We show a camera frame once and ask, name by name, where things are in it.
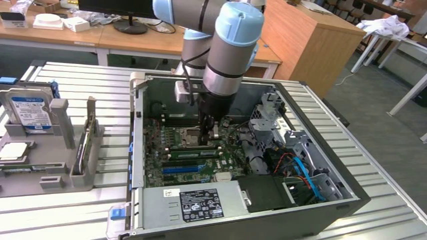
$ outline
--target motherboard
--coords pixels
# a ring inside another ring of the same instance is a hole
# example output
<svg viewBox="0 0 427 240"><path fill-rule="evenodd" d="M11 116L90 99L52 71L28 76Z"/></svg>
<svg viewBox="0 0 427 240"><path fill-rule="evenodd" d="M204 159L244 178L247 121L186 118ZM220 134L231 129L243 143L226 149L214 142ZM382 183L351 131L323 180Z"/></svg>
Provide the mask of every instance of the motherboard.
<svg viewBox="0 0 427 240"><path fill-rule="evenodd" d="M144 176L147 187L230 181L251 172L242 141L232 136L239 124L224 119L218 135L198 145L199 127L164 126L151 118L144 124Z"/></svg>

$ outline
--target black monitor base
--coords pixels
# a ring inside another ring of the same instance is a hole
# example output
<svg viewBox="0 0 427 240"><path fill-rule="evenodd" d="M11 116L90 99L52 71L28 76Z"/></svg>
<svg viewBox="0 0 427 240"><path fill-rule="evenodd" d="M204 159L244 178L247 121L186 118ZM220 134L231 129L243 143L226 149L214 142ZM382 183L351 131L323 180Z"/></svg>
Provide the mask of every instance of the black monitor base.
<svg viewBox="0 0 427 240"><path fill-rule="evenodd" d="M119 32L132 35L144 34L148 30L143 23L132 21L131 16L128 17L128 20L116 21L112 26Z"/></svg>

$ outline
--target white desk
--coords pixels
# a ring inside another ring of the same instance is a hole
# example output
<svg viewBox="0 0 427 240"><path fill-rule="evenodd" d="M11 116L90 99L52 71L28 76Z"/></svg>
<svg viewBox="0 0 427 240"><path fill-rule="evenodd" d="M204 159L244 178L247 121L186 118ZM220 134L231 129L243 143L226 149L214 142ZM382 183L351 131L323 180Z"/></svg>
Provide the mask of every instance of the white desk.
<svg viewBox="0 0 427 240"><path fill-rule="evenodd" d="M397 43L397 45L394 46L394 48L391 49L389 55L386 56L385 60L382 61L381 65L378 66L378 68L383 68L387 60L390 59L391 55L397 52L399 46L402 44L410 44L414 47L419 48L419 50L427 54L427 47L425 47L423 45L419 45L417 43L417 41L411 40L411 39L403 39L401 42ZM419 80L419 82L417 83L417 85L413 87L413 89L409 91L409 93L405 95L405 97L402 98L402 100L398 102L398 104L394 106L394 108L391 109L391 111L389 112L390 116L394 116L398 111L403 108L403 106L407 104L407 102L421 93L421 91L427 87L427 74L425 75L425 77ZM421 140L427 143L427 133L421 137Z"/></svg>

